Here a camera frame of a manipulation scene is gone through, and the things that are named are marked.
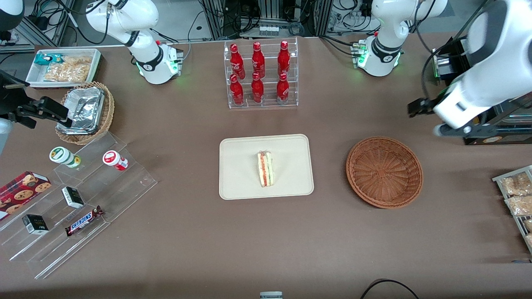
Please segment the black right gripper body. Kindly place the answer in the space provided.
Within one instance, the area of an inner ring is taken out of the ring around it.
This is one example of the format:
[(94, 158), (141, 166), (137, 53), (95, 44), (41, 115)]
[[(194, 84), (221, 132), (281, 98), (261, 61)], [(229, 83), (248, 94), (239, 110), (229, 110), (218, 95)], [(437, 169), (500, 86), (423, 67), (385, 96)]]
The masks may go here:
[(19, 106), (29, 104), (25, 92), (26, 82), (5, 71), (0, 71), (0, 115), (14, 112)]

